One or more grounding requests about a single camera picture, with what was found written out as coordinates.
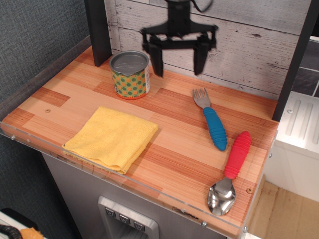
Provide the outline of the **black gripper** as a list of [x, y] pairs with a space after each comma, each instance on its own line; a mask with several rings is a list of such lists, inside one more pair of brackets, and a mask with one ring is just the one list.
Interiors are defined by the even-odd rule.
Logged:
[[[190, 19], [191, 4], [202, 12], [193, 0], [168, 0], [168, 20], [160, 25], [141, 29], [143, 49], [149, 50], [154, 73], [163, 77], [162, 49], [194, 49], [194, 74], [202, 73], [208, 50], [216, 47], [216, 25], [193, 22]], [[173, 37], [200, 33], [196, 40], [174, 41]]]

